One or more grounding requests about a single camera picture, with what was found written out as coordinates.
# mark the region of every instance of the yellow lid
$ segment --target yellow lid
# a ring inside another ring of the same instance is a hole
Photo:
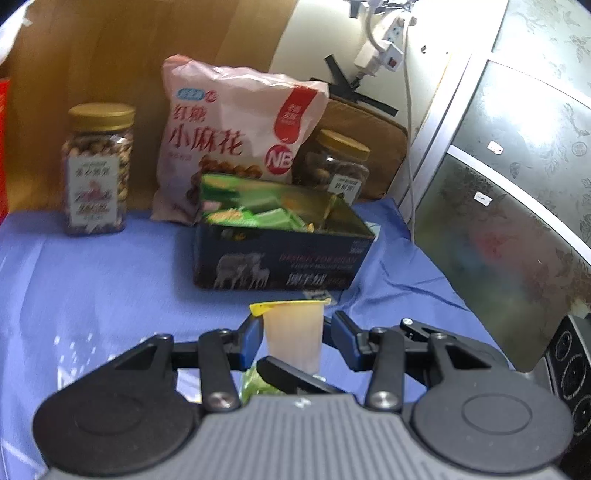
[[[82,103],[68,114],[76,132],[115,132],[134,124],[135,108],[124,103]]]
[[[274,307],[280,307],[283,305],[293,305],[293,304],[301,304],[301,303],[322,303],[324,305],[330,304],[330,299],[324,300],[285,300],[285,301],[264,301],[262,303],[252,303],[251,304],[251,313],[255,317],[260,317],[263,313],[268,312]]]
[[[348,157],[353,157],[360,162],[364,162],[368,159],[371,150],[359,143],[357,140],[346,137],[344,135],[333,132],[332,130],[320,130],[316,141],[330,150],[337,153],[342,153]]]

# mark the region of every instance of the white jar label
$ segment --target white jar label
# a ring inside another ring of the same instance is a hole
[[[344,175],[335,175],[330,181],[328,191],[330,193],[343,194],[345,201],[351,205],[361,188],[361,180],[345,177]]]
[[[114,225],[117,221],[119,157],[69,157],[68,206],[71,226]]]

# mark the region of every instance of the jar of nuts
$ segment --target jar of nuts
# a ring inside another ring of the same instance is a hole
[[[369,170],[364,165],[370,149],[332,130],[320,130],[315,148],[294,169],[294,183],[342,194],[351,205],[361,193]]]
[[[125,228],[135,108],[83,103],[68,113],[73,133],[61,150],[66,232],[120,232]]]

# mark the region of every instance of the white wall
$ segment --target white wall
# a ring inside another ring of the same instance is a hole
[[[487,0],[418,0],[413,13],[417,25],[409,30],[409,75],[413,97],[413,130],[416,132],[433,99],[452,52],[471,48],[472,28],[479,24],[480,6]],[[299,0],[275,52],[270,71],[298,80],[316,77],[332,81],[324,58],[333,54],[349,80],[365,42],[363,7],[358,19],[349,18],[345,0]],[[359,93],[397,108],[396,121],[406,126],[406,97],[402,69],[382,69],[366,76]]]

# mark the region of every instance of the snack bag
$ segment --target snack bag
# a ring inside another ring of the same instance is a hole
[[[245,67],[164,61],[170,113],[158,158],[153,220],[191,224],[205,172],[291,182],[293,158],[324,113],[328,87]]]

